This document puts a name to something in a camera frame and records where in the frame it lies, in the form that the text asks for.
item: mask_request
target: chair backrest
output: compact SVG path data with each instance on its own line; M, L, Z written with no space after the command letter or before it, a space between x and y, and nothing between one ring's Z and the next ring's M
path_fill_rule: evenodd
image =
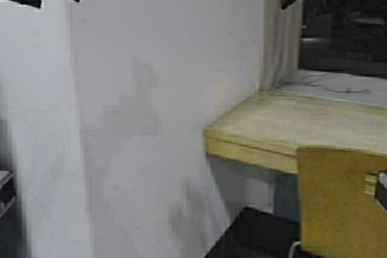
M326 258L387 257L387 212L373 197L387 156L303 146L297 158L303 249Z

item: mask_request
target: wooden desk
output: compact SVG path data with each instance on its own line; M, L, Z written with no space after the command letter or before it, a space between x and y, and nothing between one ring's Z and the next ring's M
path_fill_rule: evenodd
M259 91L204 131L206 152L297 174L302 145L387 154L387 108Z

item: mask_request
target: white curtain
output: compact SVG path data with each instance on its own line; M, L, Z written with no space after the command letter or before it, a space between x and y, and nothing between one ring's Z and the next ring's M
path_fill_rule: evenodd
M282 11L280 1L264 0L261 89L272 88L298 68L302 4L297 1Z

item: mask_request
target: black floor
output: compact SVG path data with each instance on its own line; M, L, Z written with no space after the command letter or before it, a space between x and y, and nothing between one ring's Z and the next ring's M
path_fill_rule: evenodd
M287 258L299 224L245 208L205 258ZM313 258L297 250L294 258Z

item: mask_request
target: window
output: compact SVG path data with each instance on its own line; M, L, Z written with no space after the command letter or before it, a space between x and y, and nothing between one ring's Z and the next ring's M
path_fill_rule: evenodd
M299 68L387 79L386 24L383 18L351 25L345 11L315 16L304 2Z

